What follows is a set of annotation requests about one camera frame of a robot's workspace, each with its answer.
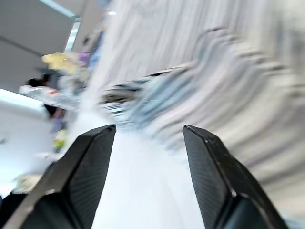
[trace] draped cloth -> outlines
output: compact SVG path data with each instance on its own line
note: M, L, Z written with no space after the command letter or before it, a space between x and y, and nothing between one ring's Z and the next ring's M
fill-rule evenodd
M112 7L103 66L90 85L99 107L175 152L185 147L183 125L213 132L278 209L305 217L305 43L284 3L116 0ZM182 63L190 64L151 75ZM127 86L136 88L122 94Z

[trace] black object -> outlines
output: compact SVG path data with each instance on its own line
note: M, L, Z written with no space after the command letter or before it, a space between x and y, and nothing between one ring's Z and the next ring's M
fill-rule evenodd
M288 229L259 183L217 136L190 125L183 134L206 229Z
M90 229L115 132L115 126L108 125L80 135L66 155L47 169L4 229Z
M4 229L90 229L115 131L108 125L79 136L47 169ZM183 134L206 229L288 229L259 183L217 136L189 125Z

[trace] fluorescent light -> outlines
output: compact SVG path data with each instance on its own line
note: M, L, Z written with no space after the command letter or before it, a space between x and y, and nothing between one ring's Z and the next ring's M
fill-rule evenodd
M113 16L113 15L116 15L116 12L110 11L110 12L108 12L108 14L109 14L110 16Z
M68 41L67 41L67 44L66 44L66 47L65 47L65 50L64 50L65 53L71 51L71 49L73 47L73 44L75 42L76 35L77 35L77 32L78 32L78 29L79 29L80 25L81 25L80 21L75 22L73 24L73 27L71 29L71 32L70 32L70 35L69 35L69 38L68 38Z
M40 0L40 1L43 2L44 4L46 4L47 6L50 6L51 8L55 9L59 13L66 15L69 18L76 16L75 13L72 13L70 10L62 7L60 4L58 4L52 0Z

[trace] yellow object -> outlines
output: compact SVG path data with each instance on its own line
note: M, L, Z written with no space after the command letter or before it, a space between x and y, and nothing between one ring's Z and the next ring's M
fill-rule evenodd
M75 74L79 68L79 65L70 62L64 53L44 55L41 59L49 65L49 69L61 70L70 75Z

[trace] carbon fiber texture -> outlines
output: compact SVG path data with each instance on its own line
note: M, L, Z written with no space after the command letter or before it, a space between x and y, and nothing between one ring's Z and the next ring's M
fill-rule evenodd
M90 229L104 188L114 131L97 136L68 185L68 199L84 229Z
M206 229L213 229L225 203L227 189L203 140L189 130L183 133L193 186L203 222Z

